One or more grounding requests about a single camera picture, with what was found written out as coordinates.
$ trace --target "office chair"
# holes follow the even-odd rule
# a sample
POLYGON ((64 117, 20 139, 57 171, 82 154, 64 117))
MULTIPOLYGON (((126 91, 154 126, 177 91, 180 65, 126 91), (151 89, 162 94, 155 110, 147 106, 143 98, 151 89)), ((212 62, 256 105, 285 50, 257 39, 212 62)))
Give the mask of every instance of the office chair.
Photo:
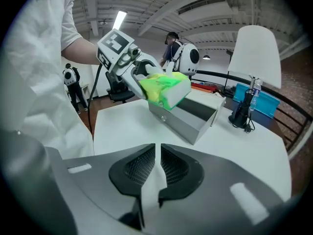
POLYGON ((122 103, 126 103, 127 99, 135 96, 135 94, 128 90, 128 87, 123 82, 117 82, 116 79, 111 76, 109 72, 106 72, 106 77, 110 84, 110 90, 108 91, 109 97, 111 100, 115 102, 122 101, 122 103))

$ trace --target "white shirt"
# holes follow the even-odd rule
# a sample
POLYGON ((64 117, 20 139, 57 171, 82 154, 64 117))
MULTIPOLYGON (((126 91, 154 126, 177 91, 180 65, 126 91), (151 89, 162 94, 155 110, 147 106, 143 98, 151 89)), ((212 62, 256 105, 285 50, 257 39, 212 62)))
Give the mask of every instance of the white shirt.
MULTIPOLYGON (((61 51, 81 37, 74 26, 73 1, 28 0, 4 42, 4 76, 15 83, 6 98, 14 107, 5 113, 8 119, 13 113, 16 118, 1 123, 13 126, 23 115, 14 129, 58 149, 63 159, 93 155, 91 134, 66 95, 61 67, 61 51)), ((8 83, 4 76, 1 80, 8 83)))

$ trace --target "person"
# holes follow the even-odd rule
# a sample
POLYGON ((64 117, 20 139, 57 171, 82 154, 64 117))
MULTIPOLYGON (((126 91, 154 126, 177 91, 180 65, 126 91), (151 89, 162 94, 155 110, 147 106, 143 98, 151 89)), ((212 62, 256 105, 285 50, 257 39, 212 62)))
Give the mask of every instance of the person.
POLYGON ((76 102, 76 96, 78 96, 78 98, 79 98, 80 102, 82 103, 82 105, 85 109, 85 112, 86 112, 88 109, 87 109, 87 105, 86 105, 86 102, 85 102, 85 99, 84 99, 84 96, 82 93, 82 88, 80 87, 80 84, 79 84, 80 75, 78 73, 78 70, 75 67, 71 68, 71 65, 69 63, 67 63, 65 65, 65 68, 66 69, 63 71, 64 79, 67 79, 67 75, 69 75, 71 77, 71 73, 67 72, 68 69, 72 70, 76 76, 76 82, 74 82, 73 84, 67 85, 66 82, 64 81, 64 84, 67 86, 69 96, 72 100, 72 104, 74 106, 74 109, 77 112, 77 114, 80 114, 80 111, 78 109, 78 105, 76 102))
POLYGON ((44 146, 56 148, 63 159, 94 154, 90 131, 75 113, 64 90, 61 55, 76 63, 99 64, 97 46, 76 30, 73 2, 28 0, 5 37, 0 60, 0 77, 13 74, 7 85, 14 84, 12 89, 23 88, 1 94, 10 100, 22 99, 14 101, 11 122, 1 118, 6 121, 1 123, 2 128, 19 130, 44 146))
POLYGON ((166 48, 165 53, 163 54, 163 57, 160 61, 161 67, 163 67, 163 65, 166 63, 166 61, 171 61, 173 59, 177 50, 182 45, 182 42, 179 41, 178 34, 171 31, 166 36, 165 44, 167 45, 167 48, 166 48))

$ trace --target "ceiling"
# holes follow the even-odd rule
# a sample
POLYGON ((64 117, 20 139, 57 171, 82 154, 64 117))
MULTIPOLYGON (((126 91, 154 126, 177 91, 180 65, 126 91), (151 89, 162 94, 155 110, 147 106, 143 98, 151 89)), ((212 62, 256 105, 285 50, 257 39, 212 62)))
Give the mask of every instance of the ceiling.
MULTIPOLYGON (((283 0, 253 0, 253 4, 253 24, 274 33, 282 54, 308 43, 283 0)), ((123 31, 158 41, 175 31, 206 50, 233 50, 238 30, 252 24, 251 0, 75 0, 73 18, 79 32, 97 36, 102 28, 112 28, 119 10, 128 12, 123 31)))

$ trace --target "green cloth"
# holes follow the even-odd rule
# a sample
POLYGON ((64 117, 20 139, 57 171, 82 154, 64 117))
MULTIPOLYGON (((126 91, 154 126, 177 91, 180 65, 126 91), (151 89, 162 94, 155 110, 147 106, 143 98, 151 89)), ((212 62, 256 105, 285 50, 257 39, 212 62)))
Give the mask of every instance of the green cloth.
POLYGON ((148 102, 163 107, 166 110, 173 109, 173 107, 171 108, 169 106, 164 93, 181 81, 189 78, 180 72, 173 72, 172 74, 173 77, 168 77, 165 74, 156 73, 149 75, 146 79, 139 80, 140 85, 146 92, 148 102))

